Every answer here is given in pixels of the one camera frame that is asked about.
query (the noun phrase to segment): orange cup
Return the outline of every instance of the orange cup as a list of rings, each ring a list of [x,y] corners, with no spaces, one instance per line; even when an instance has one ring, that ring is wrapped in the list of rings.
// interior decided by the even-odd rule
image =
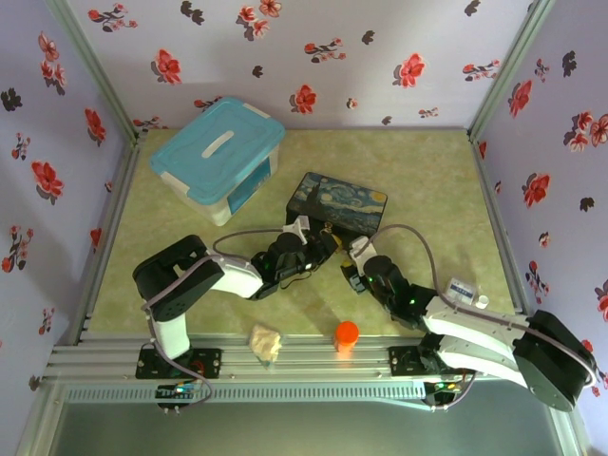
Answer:
[[[359,339],[359,328],[351,321],[343,321],[335,330],[333,343],[339,352],[350,352]]]

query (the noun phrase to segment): green table surface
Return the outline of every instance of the green table surface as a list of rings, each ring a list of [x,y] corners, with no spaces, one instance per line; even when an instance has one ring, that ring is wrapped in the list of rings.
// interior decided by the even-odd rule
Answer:
[[[131,278],[144,259],[190,234],[210,246],[236,231],[277,228],[304,174],[314,171],[386,193],[382,225],[407,223],[428,240],[439,279],[456,276],[489,296],[488,309],[513,313],[470,144],[463,130],[293,130],[280,145],[279,166],[223,227],[181,202],[156,176],[148,158],[177,130],[147,136],[112,246],[89,330],[146,333],[142,300]],[[276,235],[236,237],[222,250],[252,256]],[[416,237],[386,232],[375,242],[413,283],[431,286],[428,259]],[[369,294],[357,295],[340,271],[345,254],[334,255],[310,278],[252,302],[233,294],[207,293],[186,318],[190,333],[247,334],[256,322],[286,334],[330,334],[342,320],[362,334],[419,335],[390,321]]]

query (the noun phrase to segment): box handle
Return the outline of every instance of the box handle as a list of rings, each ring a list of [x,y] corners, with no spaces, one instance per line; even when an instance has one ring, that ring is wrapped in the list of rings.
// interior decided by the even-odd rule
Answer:
[[[228,130],[223,135],[218,137],[215,141],[210,143],[205,150],[202,151],[202,157],[208,159],[221,147],[222,144],[226,143],[230,138],[235,136],[235,132]]]

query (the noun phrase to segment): blue box lid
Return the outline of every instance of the blue box lid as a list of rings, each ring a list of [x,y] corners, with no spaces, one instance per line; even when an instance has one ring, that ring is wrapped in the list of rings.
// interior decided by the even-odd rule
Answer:
[[[159,176],[183,184],[186,196],[215,204],[243,181],[285,136],[283,125],[235,98],[222,98],[150,158]]]

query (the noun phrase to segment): starry night painting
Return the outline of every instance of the starry night painting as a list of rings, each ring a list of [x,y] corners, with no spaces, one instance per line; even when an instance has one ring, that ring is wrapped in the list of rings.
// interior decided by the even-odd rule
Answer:
[[[288,208],[298,214],[371,236],[378,230],[386,204],[387,196],[384,193],[307,173],[289,201]]]

